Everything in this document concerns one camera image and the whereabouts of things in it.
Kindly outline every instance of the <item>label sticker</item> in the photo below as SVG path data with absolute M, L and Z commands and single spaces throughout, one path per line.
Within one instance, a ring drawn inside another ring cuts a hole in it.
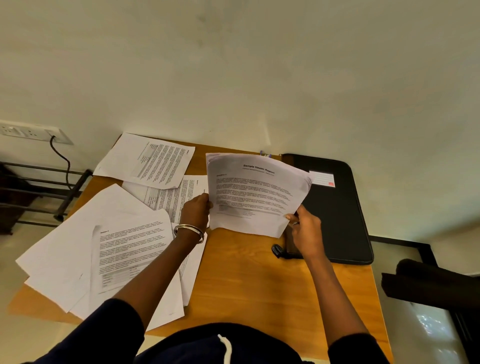
M 319 184 L 321 186 L 335 187 L 335 180 L 333 174 L 316 172 L 314 170 L 310 171 L 310 175 L 313 177 L 314 184 Z

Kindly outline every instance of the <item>table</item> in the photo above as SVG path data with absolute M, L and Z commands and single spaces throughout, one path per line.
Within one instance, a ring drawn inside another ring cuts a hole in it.
M 206 174 L 205 153 L 249 153 L 240 150 L 176 142 L 195 146 L 186 174 Z M 70 214 L 102 189 L 122 181 L 94 176 Z M 302 357 L 328 359 L 325 332 L 315 287 L 303 260 L 277 259 L 271 247 L 280 239 L 226 229 L 209 231 L 204 255 L 185 317 L 148 332 L 167 336 L 178 330 L 211 322 L 235 322 L 257 328 L 293 347 Z M 390 362 L 382 309 L 372 268 L 333 264 L 335 273 L 370 333 Z M 8 312 L 50 321 L 79 324 L 55 303 L 26 286 L 17 292 Z

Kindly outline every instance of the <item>black cable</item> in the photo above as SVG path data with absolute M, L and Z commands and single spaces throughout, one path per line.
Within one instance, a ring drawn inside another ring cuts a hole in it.
M 53 149 L 53 151 L 54 151 L 55 153 L 57 153 L 61 158 L 63 158 L 64 160 L 66 160 L 67 163 L 68 163 L 67 173 L 65 174 L 65 180 L 67 181 L 67 187 L 68 187 L 68 189 L 71 190 L 72 188 L 70 187 L 70 183 L 68 182 L 68 173 L 70 172 L 70 161 L 69 161 L 67 158 L 65 158 L 62 154 L 60 154 L 60 153 L 55 149 L 55 147 L 53 146 L 53 138 L 55 138 L 54 135 L 52 135 L 52 137 L 50 138 L 50 146 L 52 147 L 52 149 Z

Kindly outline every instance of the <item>bangle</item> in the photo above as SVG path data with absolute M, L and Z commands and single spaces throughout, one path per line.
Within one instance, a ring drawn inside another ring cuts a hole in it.
M 204 242 L 204 233 L 202 233 L 202 231 L 198 227 L 193 226 L 193 225 L 188 225 L 188 224 L 177 225 L 173 229 L 173 233 L 175 234 L 175 236 L 177 236 L 177 233 L 178 233 L 179 229 L 188 229 L 188 230 L 192 230 L 192 231 L 196 232 L 198 235 L 200 235 L 200 240 L 198 241 L 197 244 L 201 244 L 201 243 Z

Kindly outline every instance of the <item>hand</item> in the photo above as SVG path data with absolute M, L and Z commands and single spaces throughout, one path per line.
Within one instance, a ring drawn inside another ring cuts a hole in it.
M 297 209 L 298 217 L 287 214 L 285 217 L 290 220 L 292 236 L 295 246 L 300 250 L 305 260 L 312 258 L 325 258 L 324 242 L 322 239 L 322 222 L 312 215 L 303 206 Z
M 208 213 L 212 203 L 208 201 L 208 194 L 201 194 L 185 202 L 181 210 L 180 224 L 193 225 L 205 232 L 208 223 Z M 179 232 L 190 231 L 179 229 Z

